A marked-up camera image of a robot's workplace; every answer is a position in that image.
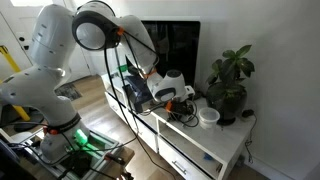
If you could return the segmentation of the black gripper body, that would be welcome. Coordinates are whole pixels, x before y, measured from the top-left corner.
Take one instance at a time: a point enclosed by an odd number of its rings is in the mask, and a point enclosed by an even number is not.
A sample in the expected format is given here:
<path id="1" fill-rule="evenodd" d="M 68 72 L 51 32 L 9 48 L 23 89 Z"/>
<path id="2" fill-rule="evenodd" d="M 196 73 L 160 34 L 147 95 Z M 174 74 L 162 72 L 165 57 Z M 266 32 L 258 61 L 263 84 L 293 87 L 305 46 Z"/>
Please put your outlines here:
<path id="1" fill-rule="evenodd" d="M 165 110 L 168 113 L 168 121 L 178 121 L 186 127 L 196 127 L 199 124 L 196 116 L 197 106 L 193 101 L 168 101 Z"/>

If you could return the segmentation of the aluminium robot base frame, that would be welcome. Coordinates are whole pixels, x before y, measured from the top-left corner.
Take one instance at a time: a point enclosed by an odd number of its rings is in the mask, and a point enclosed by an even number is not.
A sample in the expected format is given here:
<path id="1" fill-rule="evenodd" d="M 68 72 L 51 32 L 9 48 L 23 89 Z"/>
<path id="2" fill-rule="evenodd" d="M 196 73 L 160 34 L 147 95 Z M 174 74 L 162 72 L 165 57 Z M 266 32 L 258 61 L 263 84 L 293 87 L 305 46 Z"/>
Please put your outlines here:
<path id="1" fill-rule="evenodd" d="M 101 133 L 89 131 L 89 134 L 85 135 L 78 129 L 71 137 L 67 137 L 65 133 L 62 136 L 62 152 L 54 161 L 44 156 L 41 149 L 44 133 L 41 131 L 36 131 L 19 142 L 19 145 L 58 180 L 94 180 L 100 176 L 116 179 L 116 175 L 107 174 L 106 170 L 114 163 L 119 166 L 126 164 L 119 156 L 123 145 Z"/>

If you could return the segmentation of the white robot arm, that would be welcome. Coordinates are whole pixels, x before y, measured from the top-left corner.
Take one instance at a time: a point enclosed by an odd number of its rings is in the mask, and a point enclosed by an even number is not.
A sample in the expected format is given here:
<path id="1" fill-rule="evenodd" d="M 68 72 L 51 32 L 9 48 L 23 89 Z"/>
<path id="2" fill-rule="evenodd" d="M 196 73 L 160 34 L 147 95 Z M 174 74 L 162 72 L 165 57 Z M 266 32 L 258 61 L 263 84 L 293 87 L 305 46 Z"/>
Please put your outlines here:
<path id="1" fill-rule="evenodd" d="M 99 0 L 87 2 L 75 12 L 47 5 L 37 17 L 29 48 L 33 66 L 5 79 L 0 92 L 6 102 L 34 108 L 47 120 L 40 150 L 48 163 L 67 154 L 66 146 L 78 130 L 90 133 L 71 100 L 55 94 L 71 74 L 69 60 L 76 45 L 89 51 L 122 46 L 157 102 L 184 101 L 194 94 L 180 71 L 170 70 L 164 76 L 157 73 L 157 54 L 139 18 L 117 17 Z"/>

